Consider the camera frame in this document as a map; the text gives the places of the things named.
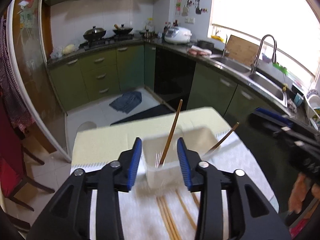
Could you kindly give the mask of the right hand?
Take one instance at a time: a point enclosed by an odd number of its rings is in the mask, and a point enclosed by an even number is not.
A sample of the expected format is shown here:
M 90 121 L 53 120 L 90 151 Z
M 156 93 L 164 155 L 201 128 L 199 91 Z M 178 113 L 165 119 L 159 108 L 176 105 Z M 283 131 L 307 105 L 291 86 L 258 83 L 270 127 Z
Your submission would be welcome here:
M 290 212 L 294 212 L 299 214 L 302 210 L 302 204 L 307 194 L 306 176 L 300 173 L 297 177 L 296 182 L 293 185 L 293 189 L 291 191 L 291 195 L 288 201 L 288 207 Z

